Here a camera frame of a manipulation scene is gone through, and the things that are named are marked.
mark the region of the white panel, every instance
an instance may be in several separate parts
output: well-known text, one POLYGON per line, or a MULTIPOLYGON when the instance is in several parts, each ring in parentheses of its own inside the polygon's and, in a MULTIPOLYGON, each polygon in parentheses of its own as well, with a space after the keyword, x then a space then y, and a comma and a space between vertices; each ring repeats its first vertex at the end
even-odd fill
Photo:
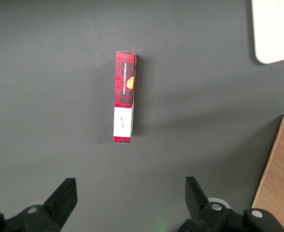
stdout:
POLYGON ((284 60, 284 0, 252 0, 256 58, 284 60))

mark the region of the white object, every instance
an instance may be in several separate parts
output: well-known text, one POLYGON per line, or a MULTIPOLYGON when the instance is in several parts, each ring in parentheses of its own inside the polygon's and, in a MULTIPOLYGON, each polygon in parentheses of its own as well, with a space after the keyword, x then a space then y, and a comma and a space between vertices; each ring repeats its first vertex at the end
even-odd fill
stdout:
POLYGON ((252 9, 256 58, 284 60, 284 0, 252 0, 252 9))
POLYGON ((132 108, 114 108, 114 136, 130 137, 133 124, 133 105, 132 108))
POLYGON ((214 197, 209 197, 208 198, 209 202, 216 202, 216 203, 221 203, 223 204, 227 209, 231 209, 230 205, 223 199, 219 198, 214 198, 214 197))

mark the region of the signature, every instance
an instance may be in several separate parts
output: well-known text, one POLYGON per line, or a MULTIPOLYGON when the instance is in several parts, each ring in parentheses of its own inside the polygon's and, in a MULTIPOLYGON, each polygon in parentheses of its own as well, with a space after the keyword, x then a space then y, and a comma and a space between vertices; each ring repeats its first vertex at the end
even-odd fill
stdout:
POLYGON ((120 119, 121 119, 122 128, 125 129, 125 127, 124 127, 124 122, 123 122, 123 117, 121 117, 120 119))

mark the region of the screw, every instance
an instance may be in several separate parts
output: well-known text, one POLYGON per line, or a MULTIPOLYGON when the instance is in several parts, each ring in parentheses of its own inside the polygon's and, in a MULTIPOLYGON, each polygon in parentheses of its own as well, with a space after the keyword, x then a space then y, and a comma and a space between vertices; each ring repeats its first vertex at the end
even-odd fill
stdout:
POLYGON ((33 214, 33 213, 35 213, 36 211, 37 211, 37 208, 31 207, 31 208, 27 211, 27 213, 28 213, 28 214, 33 214))
POLYGON ((216 211, 220 211, 223 207, 219 204, 212 204, 212 209, 216 211))
POLYGON ((256 218, 263 218, 263 214, 258 210, 253 210, 252 215, 256 218))

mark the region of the wooden edge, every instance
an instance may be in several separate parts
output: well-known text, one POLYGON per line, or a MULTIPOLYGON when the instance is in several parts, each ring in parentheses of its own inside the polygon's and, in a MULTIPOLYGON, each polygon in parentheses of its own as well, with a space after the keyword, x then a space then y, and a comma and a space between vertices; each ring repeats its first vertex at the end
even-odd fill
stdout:
POLYGON ((284 115, 283 115, 282 121, 281 121, 281 123, 280 123, 280 125, 279 125, 279 129, 278 129, 278 132, 277 132, 277 134, 276 134, 276 137, 275 137, 275 140, 274 140, 274 144, 273 144, 273 147, 272 147, 272 149, 271 149, 271 152, 270 152, 270 155, 269 155, 269 158, 268 158, 266 167, 265 167, 265 169, 264 169, 264 171, 263 171, 261 180, 260 180, 260 182, 259 182, 259 186, 258 186, 258 189, 257 189, 257 191, 256 191, 256 195, 255 195, 255 198, 254 198, 253 203, 252 203, 252 208, 255 207, 255 203, 256 203, 258 194, 259 194, 260 189, 261 189, 261 187, 262 187, 262 183, 263 183, 263 180, 264 180, 264 178, 265 178, 265 174, 266 174, 266 171, 267 171, 267 169, 268 169, 268 165, 269 165, 270 161, 272 160, 273 153, 274 153, 274 150, 275 150, 275 147, 276 147, 276 144, 277 144, 277 139, 278 139, 278 137, 280 136, 280 134, 281 134, 281 132, 282 132, 282 127, 283 127, 283 125, 284 125, 284 115))

